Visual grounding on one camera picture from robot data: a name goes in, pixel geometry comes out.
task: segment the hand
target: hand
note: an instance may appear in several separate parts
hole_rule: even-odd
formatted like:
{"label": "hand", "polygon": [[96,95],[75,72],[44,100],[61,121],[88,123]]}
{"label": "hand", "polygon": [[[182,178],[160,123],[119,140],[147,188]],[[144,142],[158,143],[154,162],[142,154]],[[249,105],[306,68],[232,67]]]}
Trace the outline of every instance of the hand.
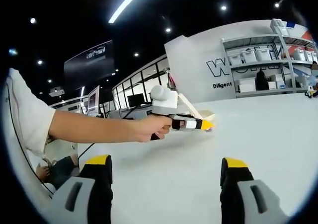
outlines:
{"label": "hand", "polygon": [[39,177],[39,179],[44,183],[46,178],[50,175],[50,169],[47,166],[40,167],[40,165],[38,165],[36,167],[35,173]]}
{"label": "hand", "polygon": [[138,142],[148,142],[155,133],[161,140],[169,133],[172,119],[166,116],[150,115],[135,123],[135,137]]}

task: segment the white shirt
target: white shirt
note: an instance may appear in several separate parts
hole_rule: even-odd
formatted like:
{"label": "white shirt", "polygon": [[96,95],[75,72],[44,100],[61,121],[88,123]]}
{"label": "white shirt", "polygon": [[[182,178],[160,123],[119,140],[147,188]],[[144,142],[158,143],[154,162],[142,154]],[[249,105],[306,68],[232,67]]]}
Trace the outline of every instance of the white shirt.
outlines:
{"label": "white shirt", "polygon": [[42,157],[55,109],[32,94],[17,70],[9,70],[6,83],[17,136],[27,150]]}

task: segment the table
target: table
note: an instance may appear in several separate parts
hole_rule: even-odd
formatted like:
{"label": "table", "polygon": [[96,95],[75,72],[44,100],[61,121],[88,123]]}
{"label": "table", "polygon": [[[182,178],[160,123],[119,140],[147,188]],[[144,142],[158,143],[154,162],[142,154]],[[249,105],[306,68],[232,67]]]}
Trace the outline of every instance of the table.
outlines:
{"label": "table", "polygon": [[[216,114],[213,132],[172,131],[148,144],[96,144],[112,155],[114,224],[221,223],[223,157],[243,160],[291,216],[314,187],[318,99],[302,93],[194,104]],[[87,145],[79,145],[81,154]]]}

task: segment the monitor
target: monitor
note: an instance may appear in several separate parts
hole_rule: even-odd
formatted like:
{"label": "monitor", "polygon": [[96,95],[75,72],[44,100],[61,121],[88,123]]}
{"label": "monitor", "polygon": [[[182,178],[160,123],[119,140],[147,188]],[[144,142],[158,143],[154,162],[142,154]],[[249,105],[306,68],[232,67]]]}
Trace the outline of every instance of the monitor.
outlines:
{"label": "monitor", "polygon": [[129,107],[140,106],[145,103],[144,95],[142,93],[128,96]]}
{"label": "monitor", "polygon": [[88,116],[97,116],[99,114],[99,86],[88,95]]}

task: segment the sign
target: sign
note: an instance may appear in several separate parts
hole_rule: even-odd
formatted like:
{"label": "sign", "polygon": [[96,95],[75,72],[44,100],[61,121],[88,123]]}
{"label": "sign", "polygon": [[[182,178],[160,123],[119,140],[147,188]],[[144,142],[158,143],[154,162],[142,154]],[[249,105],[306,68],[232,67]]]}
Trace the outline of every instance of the sign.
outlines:
{"label": "sign", "polygon": [[67,90],[90,85],[114,72],[112,41],[88,49],[64,63]]}

